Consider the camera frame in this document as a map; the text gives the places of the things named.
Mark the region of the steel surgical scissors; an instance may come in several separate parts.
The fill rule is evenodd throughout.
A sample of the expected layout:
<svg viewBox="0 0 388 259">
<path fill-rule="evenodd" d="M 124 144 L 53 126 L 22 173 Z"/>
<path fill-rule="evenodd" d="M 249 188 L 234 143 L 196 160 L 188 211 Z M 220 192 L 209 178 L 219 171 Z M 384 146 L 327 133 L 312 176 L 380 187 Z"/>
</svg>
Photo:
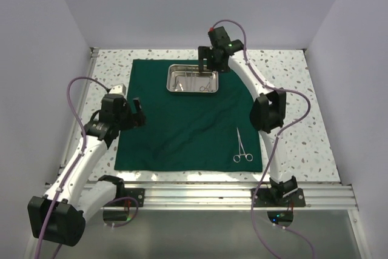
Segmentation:
<svg viewBox="0 0 388 259">
<path fill-rule="evenodd" d="M 206 84 L 203 84 L 200 88 L 199 88 L 199 91 L 200 92 L 213 92 L 213 89 L 212 89 L 212 80 L 209 79 L 207 81 Z"/>
</svg>

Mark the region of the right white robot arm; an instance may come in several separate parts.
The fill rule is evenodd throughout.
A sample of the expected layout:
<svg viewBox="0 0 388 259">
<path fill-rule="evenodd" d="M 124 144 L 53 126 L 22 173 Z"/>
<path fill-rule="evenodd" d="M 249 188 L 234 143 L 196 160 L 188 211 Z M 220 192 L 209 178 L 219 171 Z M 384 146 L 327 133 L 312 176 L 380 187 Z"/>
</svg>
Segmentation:
<svg viewBox="0 0 388 259">
<path fill-rule="evenodd" d="M 273 204 L 283 206 L 297 191 L 295 176 L 286 169 L 287 154 L 281 144 L 281 134 L 289 125 L 286 117 L 287 93 L 265 80 L 242 45 L 227 44 L 224 47 L 199 46 L 198 65 L 204 69 L 226 73 L 234 71 L 253 98 L 249 120 L 264 141 L 269 162 L 265 172 L 270 174 L 269 194 Z"/>
</svg>

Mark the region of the stainless steel tray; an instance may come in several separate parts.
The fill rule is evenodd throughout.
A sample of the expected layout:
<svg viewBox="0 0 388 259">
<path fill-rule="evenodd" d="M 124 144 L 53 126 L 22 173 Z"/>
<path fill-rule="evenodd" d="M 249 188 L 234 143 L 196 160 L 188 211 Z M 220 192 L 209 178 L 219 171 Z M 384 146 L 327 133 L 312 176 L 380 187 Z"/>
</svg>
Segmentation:
<svg viewBox="0 0 388 259">
<path fill-rule="evenodd" d="M 167 71 L 166 88 L 170 93 L 213 94 L 219 89 L 218 72 L 206 66 L 200 72 L 198 65 L 172 64 Z"/>
</svg>

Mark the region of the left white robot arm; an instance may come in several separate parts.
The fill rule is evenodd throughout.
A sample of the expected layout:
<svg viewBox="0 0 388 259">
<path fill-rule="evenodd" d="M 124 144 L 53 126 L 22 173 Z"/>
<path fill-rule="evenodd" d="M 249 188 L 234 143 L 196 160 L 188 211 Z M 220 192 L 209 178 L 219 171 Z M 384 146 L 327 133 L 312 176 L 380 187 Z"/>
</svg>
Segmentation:
<svg viewBox="0 0 388 259">
<path fill-rule="evenodd" d="M 84 137 L 62 174 L 43 196 L 32 197 L 28 203 L 35 238 L 75 246 L 86 223 L 100 208 L 109 204 L 139 205 L 136 198 L 126 194 L 123 179 L 116 176 L 103 175 L 90 190 L 84 189 L 92 170 L 119 133 L 146 123 L 140 99 L 134 98 L 133 103 L 134 111 L 122 94 L 104 95 L 101 108 L 84 125 Z"/>
</svg>

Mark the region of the long steel hemostat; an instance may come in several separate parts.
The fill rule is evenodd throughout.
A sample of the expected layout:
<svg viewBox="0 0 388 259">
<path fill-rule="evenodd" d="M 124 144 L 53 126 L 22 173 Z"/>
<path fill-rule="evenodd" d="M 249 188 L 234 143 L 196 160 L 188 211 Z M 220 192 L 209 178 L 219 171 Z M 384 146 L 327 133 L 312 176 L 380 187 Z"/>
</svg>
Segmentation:
<svg viewBox="0 0 388 259">
<path fill-rule="evenodd" d="M 238 139 L 238 153 L 233 156 L 233 162 L 239 163 L 242 159 L 245 159 L 248 162 L 253 161 L 253 155 L 251 153 L 247 153 L 244 149 L 244 145 L 238 127 L 236 128 L 236 135 Z"/>
</svg>

